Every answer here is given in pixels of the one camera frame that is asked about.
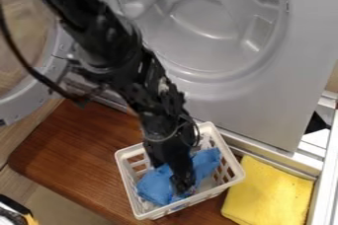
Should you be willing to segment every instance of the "washing machine drum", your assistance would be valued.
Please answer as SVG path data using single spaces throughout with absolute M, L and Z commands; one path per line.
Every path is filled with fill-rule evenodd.
M 338 56 L 335 0 L 106 0 L 200 120 L 294 151 Z

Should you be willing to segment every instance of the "small basket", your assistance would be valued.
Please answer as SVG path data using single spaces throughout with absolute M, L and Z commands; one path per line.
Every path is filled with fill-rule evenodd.
M 119 150 L 115 154 L 121 176 L 127 191 L 133 215 L 138 220 L 155 220 L 164 215 L 177 212 L 209 198 L 220 195 L 245 178 L 245 173 L 226 145 L 223 138 L 211 122 L 199 125 L 201 133 L 200 145 L 192 152 L 217 147 L 220 151 L 220 165 L 213 174 L 201 182 L 196 194 L 166 206 L 156 206 L 137 194 L 136 184 L 143 175 L 151 170 L 150 160 L 141 143 Z

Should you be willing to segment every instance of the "yellow object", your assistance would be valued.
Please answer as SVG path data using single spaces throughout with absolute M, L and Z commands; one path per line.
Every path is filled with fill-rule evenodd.
M 221 214 L 240 225 L 303 225 L 313 182 L 244 156 L 242 184 L 229 190 Z
M 24 217 L 26 218 L 28 225 L 39 225 L 39 222 L 34 219 L 31 214 L 24 215 Z

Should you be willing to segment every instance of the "yellow sponge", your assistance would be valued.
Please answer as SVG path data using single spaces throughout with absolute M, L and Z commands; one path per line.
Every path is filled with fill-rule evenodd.
M 240 225 L 303 225 L 313 182 L 289 175 L 249 156 L 246 179 L 229 190 L 221 213 Z

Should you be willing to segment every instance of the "cable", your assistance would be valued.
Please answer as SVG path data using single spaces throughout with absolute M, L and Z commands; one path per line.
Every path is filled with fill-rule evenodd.
M 39 80 L 41 83 L 45 84 L 52 90 L 54 90 L 56 93 L 61 95 L 62 97 L 70 100 L 74 100 L 74 97 L 68 94 L 65 90 L 63 90 L 61 87 L 59 87 L 56 83 L 48 79 L 47 77 L 43 76 L 40 72 L 35 70 L 25 59 L 25 57 L 20 52 L 19 48 L 14 43 L 14 40 L 12 38 L 12 35 L 10 33 L 10 30 L 8 28 L 8 25 L 6 23 L 4 10 L 2 7 L 2 1 L 0 0 L 0 30 L 2 31 L 2 34 L 4 36 L 4 40 L 7 42 L 10 49 L 13 51 L 15 57 L 18 59 L 18 61 L 21 63 L 21 65 L 27 70 L 29 74 L 31 74 L 34 78 Z

